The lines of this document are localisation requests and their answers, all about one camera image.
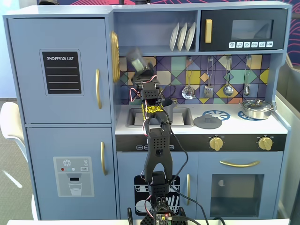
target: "blue cabinet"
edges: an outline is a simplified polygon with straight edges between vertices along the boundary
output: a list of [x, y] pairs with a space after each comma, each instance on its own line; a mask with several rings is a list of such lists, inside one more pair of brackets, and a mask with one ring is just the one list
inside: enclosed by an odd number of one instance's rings
[[[120, 192], [120, 215], [121, 219], [127, 219], [127, 208], [133, 211], [133, 219], [143, 219], [145, 215], [144, 201], [148, 198], [149, 192], [147, 184], [141, 179], [145, 164], [146, 152], [118, 152], [118, 171], [119, 171], [119, 192]], [[173, 175], [177, 173], [186, 160], [183, 152], [172, 152]], [[179, 174], [179, 179], [174, 183], [174, 187], [181, 193], [190, 197], [197, 197], [197, 171], [198, 153], [190, 152], [189, 161]], [[164, 170], [162, 165], [157, 165], [155, 171]], [[173, 211], [178, 211], [181, 206], [190, 218], [196, 218], [196, 204], [188, 202], [185, 198], [171, 190], [167, 201]], [[146, 207], [151, 211], [150, 202], [146, 202]]]
[[[200, 152], [197, 201], [208, 218], [272, 219], [283, 152]], [[200, 207], [197, 219], [203, 219]]]
[[42, 220], [116, 219], [111, 128], [27, 128]]
[[104, 19], [8, 22], [25, 123], [111, 123]]

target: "silver pot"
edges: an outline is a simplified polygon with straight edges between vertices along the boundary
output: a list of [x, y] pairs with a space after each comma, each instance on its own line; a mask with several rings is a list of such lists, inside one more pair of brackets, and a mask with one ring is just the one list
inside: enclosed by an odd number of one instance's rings
[[244, 101], [241, 104], [241, 108], [246, 116], [257, 120], [265, 120], [269, 118], [272, 110], [274, 110], [273, 105], [259, 99]]

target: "white table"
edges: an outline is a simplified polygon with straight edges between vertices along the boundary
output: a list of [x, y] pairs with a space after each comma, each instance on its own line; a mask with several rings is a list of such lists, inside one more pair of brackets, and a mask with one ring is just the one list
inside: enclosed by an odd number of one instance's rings
[[[289, 219], [267, 220], [225, 220], [226, 225], [288, 225]], [[197, 220], [201, 225], [206, 225], [205, 220]], [[219, 220], [209, 220], [210, 225], [222, 225]], [[128, 220], [10, 220], [7, 225], [128, 225]], [[140, 220], [134, 220], [134, 225], [140, 225]]]

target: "play kitchen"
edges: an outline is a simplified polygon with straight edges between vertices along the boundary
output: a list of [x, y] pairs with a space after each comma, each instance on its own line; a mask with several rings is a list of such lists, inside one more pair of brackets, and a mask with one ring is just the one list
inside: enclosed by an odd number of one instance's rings
[[[127, 57], [138, 47], [189, 155], [174, 189], [208, 218], [276, 218], [290, 126], [275, 93], [291, 6], [85, 7], [65, 6], [58, 16], [55, 7], [32, 6], [4, 16], [38, 217], [127, 219], [130, 207], [142, 219], [153, 211], [134, 82], [145, 66]], [[185, 154], [173, 136], [169, 149], [175, 175]], [[166, 196], [170, 208], [203, 219], [176, 191]]]

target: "microwave buttons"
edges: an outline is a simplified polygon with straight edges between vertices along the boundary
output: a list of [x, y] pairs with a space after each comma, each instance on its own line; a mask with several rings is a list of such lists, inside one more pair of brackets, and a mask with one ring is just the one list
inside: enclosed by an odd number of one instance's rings
[[243, 42], [237, 42], [236, 47], [237, 48], [242, 48], [243, 47]]
[[229, 42], [229, 48], [235, 48], [235, 42]]
[[251, 43], [250, 42], [244, 42], [244, 48], [250, 48]]
[[273, 47], [273, 42], [272, 42], [272, 41], [267, 41], [267, 47], [268, 47], [268, 48]]
[[260, 48], [264, 48], [266, 46], [266, 42], [265, 41], [260, 41], [258, 47]]
[[251, 48], [257, 48], [257, 46], [258, 46], [258, 42], [257, 41], [251, 42]]

